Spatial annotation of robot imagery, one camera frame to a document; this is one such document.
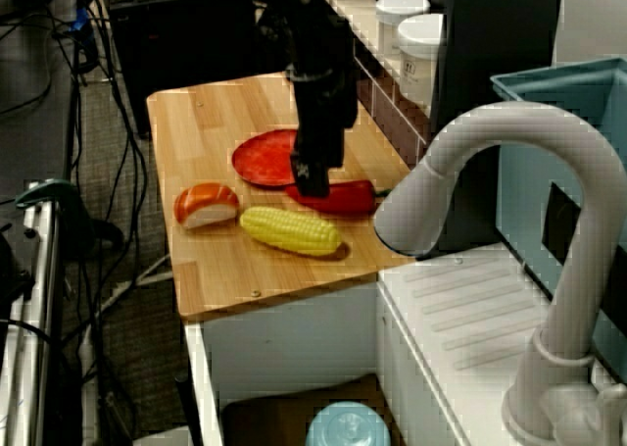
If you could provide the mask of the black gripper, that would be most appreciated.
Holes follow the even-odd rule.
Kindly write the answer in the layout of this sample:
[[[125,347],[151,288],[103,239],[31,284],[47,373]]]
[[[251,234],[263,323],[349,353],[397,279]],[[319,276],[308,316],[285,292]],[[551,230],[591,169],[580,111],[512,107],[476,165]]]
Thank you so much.
[[[300,124],[290,157],[298,192],[306,197],[326,197],[328,168],[344,162],[345,129],[334,121],[313,119]]]

